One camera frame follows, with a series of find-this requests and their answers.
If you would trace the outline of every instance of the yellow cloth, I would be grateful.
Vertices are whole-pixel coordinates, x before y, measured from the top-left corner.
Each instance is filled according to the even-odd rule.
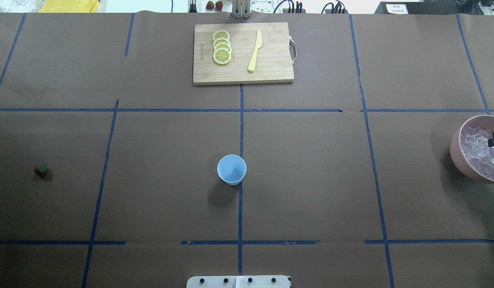
[[[98,0],[46,0],[41,13],[95,13]]]

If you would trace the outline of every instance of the blue cup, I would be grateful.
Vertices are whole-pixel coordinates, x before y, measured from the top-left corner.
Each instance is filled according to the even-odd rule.
[[[247,172],[247,164],[238,155],[227,155],[220,159],[216,166],[218,176],[227,184],[234,186],[240,184]]]

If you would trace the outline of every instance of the knife handle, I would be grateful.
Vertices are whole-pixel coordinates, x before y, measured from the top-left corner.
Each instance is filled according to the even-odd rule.
[[[254,72],[256,69],[256,60],[258,59],[258,49],[254,49],[252,53],[252,57],[250,57],[250,62],[248,63],[247,71]]]

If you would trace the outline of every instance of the cutting board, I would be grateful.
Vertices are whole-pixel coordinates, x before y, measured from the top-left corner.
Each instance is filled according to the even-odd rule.
[[[213,61],[213,33],[226,30],[231,38],[232,58],[224,66]],[[254,51],[257,31],[263,34],[256,70],[247,71]],[[195,26],[194,84],[251,84],[293,82],[293,64],[289,54],[287,22],[202,24]]]

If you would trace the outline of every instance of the knife blade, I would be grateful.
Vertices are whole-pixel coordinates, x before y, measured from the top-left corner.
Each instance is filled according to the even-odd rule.
[[[258,59],[258,50],[263,45],[263,35],[261,30],[258,30],[258,36],[256,37],[256,44],[254,44],[254,52],[252,52],[252,57],[250,57],[250,62],[248,63],[247,71],[254,72],[256,69],[256,60]]]

